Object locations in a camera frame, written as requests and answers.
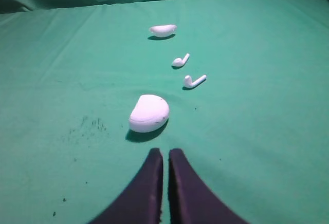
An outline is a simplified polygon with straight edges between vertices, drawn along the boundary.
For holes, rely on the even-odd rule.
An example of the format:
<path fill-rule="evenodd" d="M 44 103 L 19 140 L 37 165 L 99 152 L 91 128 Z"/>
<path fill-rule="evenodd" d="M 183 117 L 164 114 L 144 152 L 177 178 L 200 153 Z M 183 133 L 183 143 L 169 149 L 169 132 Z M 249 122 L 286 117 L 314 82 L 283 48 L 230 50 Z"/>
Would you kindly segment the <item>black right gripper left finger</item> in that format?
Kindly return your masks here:
<path fill-rule="evenodd" d="M 163 157 L 152 148 L 131 182 L 90 223 L 160 223 L 162 189 Z"/>

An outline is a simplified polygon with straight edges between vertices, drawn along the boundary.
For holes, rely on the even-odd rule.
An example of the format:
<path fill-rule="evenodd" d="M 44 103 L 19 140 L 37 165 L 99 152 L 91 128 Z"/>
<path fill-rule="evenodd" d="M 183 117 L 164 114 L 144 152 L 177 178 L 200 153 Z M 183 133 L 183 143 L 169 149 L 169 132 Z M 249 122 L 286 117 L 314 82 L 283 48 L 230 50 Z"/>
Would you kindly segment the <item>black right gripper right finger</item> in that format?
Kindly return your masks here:
<path fill-rule="evenodd" d="M 169 152 L 170 223 L 246 223 L 197 175 L 183 150 Z"/>

